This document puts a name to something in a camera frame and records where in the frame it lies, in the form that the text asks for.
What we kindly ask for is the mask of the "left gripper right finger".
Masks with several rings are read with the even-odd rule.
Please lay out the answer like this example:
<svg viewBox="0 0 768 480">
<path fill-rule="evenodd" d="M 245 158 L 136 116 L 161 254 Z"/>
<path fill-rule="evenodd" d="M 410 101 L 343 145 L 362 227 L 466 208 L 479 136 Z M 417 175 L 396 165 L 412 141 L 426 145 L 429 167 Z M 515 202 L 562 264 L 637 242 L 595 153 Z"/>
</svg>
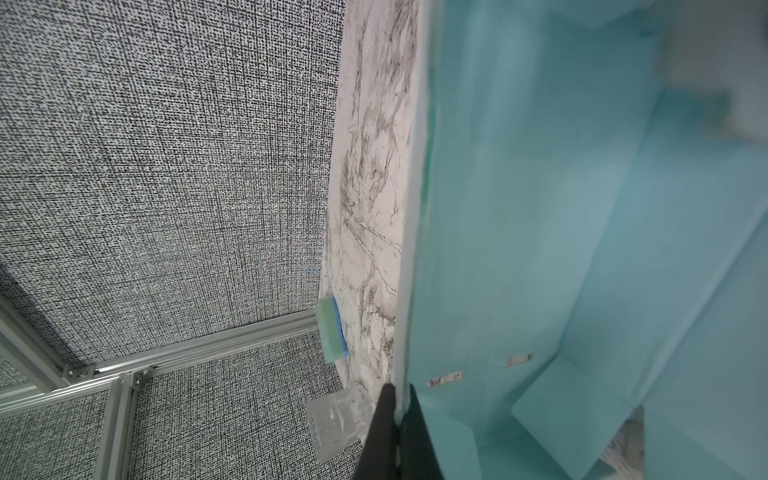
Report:
<svg viewBox="0 0 768 480">
<path fill-rule="evenodd" d="M 427 423 L 413 385 L 409 407 L 399 427 L 400 479 L 443 480 Z"/>
</svg>

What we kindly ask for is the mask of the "light blue paper box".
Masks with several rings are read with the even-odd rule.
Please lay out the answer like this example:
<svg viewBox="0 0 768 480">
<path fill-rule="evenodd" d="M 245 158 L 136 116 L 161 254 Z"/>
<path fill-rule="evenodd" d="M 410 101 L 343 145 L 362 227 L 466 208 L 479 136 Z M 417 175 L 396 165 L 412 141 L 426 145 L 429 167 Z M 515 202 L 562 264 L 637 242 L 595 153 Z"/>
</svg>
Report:
<svg viewBox="0 0 768 480">
<path fill-rule="evenodd" d="M 429 1 L 418 479 L 767 475 L 767 5 Z"/>
</svg>

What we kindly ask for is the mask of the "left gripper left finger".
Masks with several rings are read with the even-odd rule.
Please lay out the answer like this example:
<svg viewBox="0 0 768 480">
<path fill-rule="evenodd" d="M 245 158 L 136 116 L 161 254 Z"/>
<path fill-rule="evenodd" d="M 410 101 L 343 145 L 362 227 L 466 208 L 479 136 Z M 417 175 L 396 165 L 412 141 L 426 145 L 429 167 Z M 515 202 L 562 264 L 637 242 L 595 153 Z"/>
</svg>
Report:
<svg viewBox="0 0 768 480">
<path fill-rule="evenodd" d="M 392 480 L 398 478 L 398 433 L 394 413 L 396 391 L 384 384 L 374 411 L 354 480 Z"/>
</svg>

